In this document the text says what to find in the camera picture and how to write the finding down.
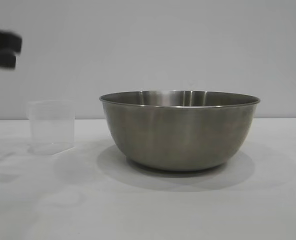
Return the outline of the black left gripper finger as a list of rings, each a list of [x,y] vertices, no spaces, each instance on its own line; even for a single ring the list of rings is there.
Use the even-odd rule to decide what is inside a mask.
[[[0,51],[11,51],[20,54],[23,39],[15,32],[0,29]]]
[[[0,69],[14,70],[16,68],[16,56],[8,53],[0,53]]]

